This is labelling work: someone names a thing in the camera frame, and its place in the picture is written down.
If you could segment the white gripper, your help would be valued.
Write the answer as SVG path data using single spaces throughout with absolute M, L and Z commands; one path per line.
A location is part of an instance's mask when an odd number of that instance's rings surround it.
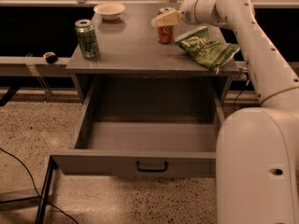
M 181 18 L 187 24 L 202 23 L 204 11 L 204 0 L 184 0 L 179 7 Z M 178 25 L 180 23 L 179 12 L 177 10 L 170 10 L 164 14 L 160 14 L 151 20 L 151 25 L 153 27 Z

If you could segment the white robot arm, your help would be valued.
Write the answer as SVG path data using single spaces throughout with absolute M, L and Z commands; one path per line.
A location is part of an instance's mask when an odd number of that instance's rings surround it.
M 256 21 L 250 0 L 184 0 L 151 24 L 180 21 L 234 32 L 260 104 L 234 112 L 221 125 L 218 224 L 299 224 L 298 76 Z

